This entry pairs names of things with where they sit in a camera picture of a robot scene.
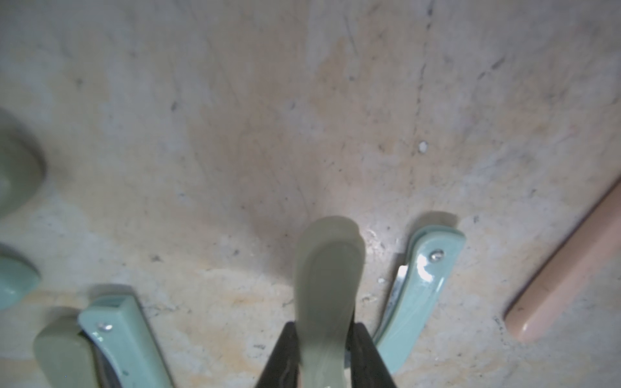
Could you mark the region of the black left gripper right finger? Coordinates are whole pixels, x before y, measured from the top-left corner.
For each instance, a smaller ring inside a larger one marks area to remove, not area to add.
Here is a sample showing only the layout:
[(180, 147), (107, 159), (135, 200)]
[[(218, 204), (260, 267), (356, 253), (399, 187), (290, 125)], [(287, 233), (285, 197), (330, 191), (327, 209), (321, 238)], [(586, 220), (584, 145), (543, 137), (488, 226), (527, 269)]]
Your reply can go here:
[(396, 388), (363, 323), (350, 324), (346, 350), (352, 388)]

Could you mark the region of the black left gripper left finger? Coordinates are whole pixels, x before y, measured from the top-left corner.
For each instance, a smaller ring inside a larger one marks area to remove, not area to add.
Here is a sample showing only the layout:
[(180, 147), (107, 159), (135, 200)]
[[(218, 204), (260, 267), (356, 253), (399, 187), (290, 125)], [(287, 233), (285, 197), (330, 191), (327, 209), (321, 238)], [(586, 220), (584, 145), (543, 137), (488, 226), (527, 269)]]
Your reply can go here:
[(288, 322), (276, 342), (256, 388), (297, 388), (299, 386), (299, 338), (295, 322)]

